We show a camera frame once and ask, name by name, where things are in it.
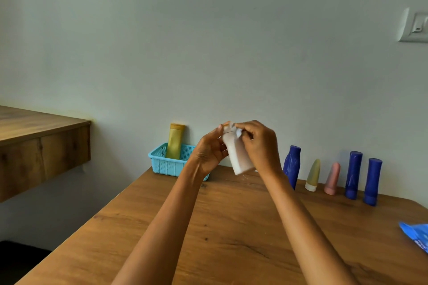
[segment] blue plastic bag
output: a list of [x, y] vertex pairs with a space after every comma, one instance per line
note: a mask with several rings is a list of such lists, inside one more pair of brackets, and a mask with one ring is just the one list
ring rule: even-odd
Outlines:
[[410, 239], [428, 253], [428, 224], [415, 224], [410, 226], [400, 222], [399, 225]]

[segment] yellow tube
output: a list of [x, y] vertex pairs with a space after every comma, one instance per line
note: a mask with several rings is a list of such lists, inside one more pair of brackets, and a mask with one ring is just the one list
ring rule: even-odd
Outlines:
[[178, 160], [180, 159], [181, 140], [183, 139], [183, 132], [185, 128], [185, 125], [171, 123], [166, 155], [167, 158]]
[[320, 168], [321, 168], [321, 161], [317, 159], [314, 161], [311, 171], [309, 171], [308, 179], [306, 180], [305, 188], [308, 191], [311, 191], [311, 192], [316, 191], [318, 186], [318, 179], [320, 177]]

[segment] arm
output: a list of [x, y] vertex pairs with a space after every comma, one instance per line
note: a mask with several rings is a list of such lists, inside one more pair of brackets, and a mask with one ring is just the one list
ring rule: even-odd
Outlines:
[[227, 156], [222, 134], [220, 125], [200, 140], [113, 285], [171, 284], [202, 181]]
[[258, 121], [236, 126], [244, 130], [245, 149], [274, 200], [306, 282], [358, 284], [282, 172], [275, 132]]

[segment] switch plate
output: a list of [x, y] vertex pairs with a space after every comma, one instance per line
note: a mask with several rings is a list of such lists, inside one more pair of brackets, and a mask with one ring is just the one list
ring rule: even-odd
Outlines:
[[399, 30], [399, 42], [428, 43], [428, 12], [404, 11]]

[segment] person's left hand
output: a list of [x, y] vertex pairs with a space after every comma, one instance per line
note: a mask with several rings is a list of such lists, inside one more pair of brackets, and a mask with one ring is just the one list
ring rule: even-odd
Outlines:
[[195, 165], [198, 175], [204, 178], [220, 161], [228, 156], [226, 145], [223, 143], [223, 125], [204, 135], [196, 145], [186, 165]]

